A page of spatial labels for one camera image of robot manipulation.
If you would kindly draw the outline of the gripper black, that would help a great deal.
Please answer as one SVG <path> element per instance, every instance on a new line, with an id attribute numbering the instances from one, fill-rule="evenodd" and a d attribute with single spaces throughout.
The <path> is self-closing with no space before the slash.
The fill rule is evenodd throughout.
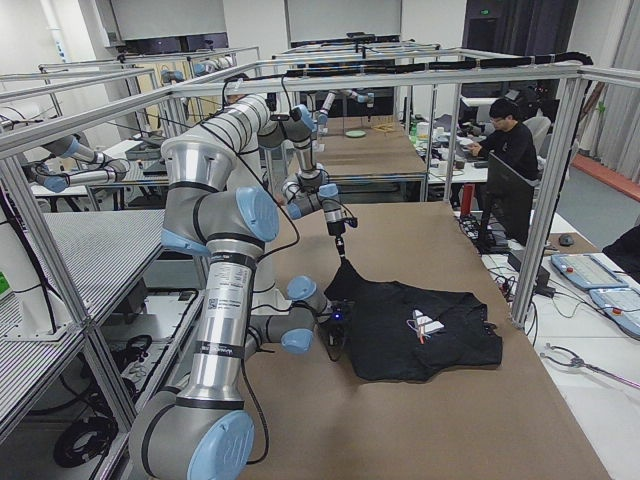
<path id="1" fill-rule="evenodd" d="M 348 335 L 348 325 L 346 323 L 331 322 L 326 330 L 327 344 L 331 348 L 343 348 Z"/>
<path id="2" fill-rule="evenodd" d="M 345 250 L 344 239 L 342 237 L 342 235 L 346 231 L 345 220 L 339 219 L 336 221 L 329 221 L 327 223 L 327 230 L 331 236 L 335 237 L 335 246 L 336 246 L 340 260 L 345 261 L 346 250 Z"/>

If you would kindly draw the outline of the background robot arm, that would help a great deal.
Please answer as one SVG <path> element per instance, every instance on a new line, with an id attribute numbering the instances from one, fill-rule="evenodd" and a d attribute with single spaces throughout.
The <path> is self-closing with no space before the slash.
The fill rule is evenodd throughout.
<path id="1" fill-rule="evenodd" d="M 28 166 L 31 181 L 47 190 L 60 193 L 74 185 L 103 185 L 122 181 L 129 171 L 126 159 L 116 159 L 104 152 L 80 143 L 74 135 L 67 135 L 43 145 L 58 158 L 72 158 L 84 165 L 75 172 L 53 172 L 44 161 Z"/>

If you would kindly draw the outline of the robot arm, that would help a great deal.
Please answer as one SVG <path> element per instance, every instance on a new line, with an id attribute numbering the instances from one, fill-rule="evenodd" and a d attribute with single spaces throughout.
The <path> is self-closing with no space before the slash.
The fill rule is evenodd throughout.
<path id="1" fill-rule="evenodd" d="M 278 232 L 279 206 L 273 194 L 260 182 L 249 158 L 259 151 L 269 153 L 286 142 L 291 143 L 299 167 L 281 187 L 286 213 L 295 220 L 322 211 L 339 256 L 345 256 L 343 234 L 346 225 L 357 220 L 347 214 L 337 185 L 330 181 L 328 172 L 314 158 L 316 126 L 305 106 L 277 112 L 269 98 L 248 95 L 226 106 L 203 125 L 211 129 L 247 172 L 247 183 L 232 189 L 239 209 L 248 216 L 247 223 L 257 229 L 256 235 L 263 241 L 272 240 Z"/>
<path id="2" fill-rule="evenodd" d="M 132 462 L 154 479 L 235 479 L 255 426 L 238 382 L 264 343 L 302 354 L 328 308 L 306 276 L 282 295 L 268 264 L 279 219 L 323 211 L 343 229 L 337 187 L 314 161 L 315 125 L 303 105 L 277 113 L 245 95 L 166 140 L 163 246 L 203 259 L 204 300 L 185 383 L 156 393 L 129 437 Z"/>

